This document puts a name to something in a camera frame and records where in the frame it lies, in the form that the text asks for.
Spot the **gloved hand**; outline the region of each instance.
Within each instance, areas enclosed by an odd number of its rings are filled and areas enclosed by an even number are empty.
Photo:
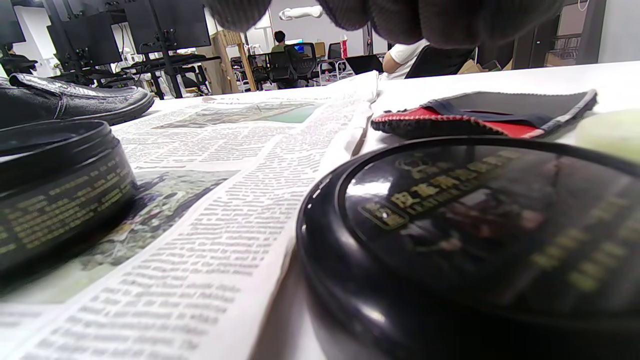
[[[443,48],[499,43],[521,35],[560,12],[563,0],[318,0],[340,28],[357,30],[371,21],[392,43],[425,38]],[[270,0],[205,0],[225,29],[246,31]]]

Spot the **shoe polish tin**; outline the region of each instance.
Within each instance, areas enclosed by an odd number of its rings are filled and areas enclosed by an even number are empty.
[[[327,358],[634,358],[639,174],[598,152],[494,137],[345,163],[297,224]]]

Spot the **newspaper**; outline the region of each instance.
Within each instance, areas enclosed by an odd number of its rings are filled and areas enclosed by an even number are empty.
[[[209,98],[113,128],[139,184],[88,252],[5,291],[0,359],[249,359],[308,189],[362,140],[377,79]]]

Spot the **white desk surface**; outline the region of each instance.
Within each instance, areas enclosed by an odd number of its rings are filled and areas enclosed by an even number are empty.
[[[432,99],[474,91],[571,94],[595,88],[598,105],[594,112],[602,113],[640,108],[638,74],[640,61],[387,81],[380,83],[378,100],[372,107],[376,116],[385,110],[414,108]],[[193,100],[180,101],[180,105]],[[160,102],[152,111],[166,106],[169,104]],[[573,143],[573,136],[567,134],[560,141]],[[398,142],[393,136],[369,130],[363,152]],[[326,360],[310,323],[295,257],[264,326],[255,360]]]

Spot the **person in white shirt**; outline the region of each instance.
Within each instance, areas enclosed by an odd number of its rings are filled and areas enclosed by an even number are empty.
[[[429,45],[427,40],[420,40],[413,45],[394,45],[385,55],[382,62],[382,80],[399,80],[409,73],[411,66],[415,63],[415,59],[420,54],[423,47]]]

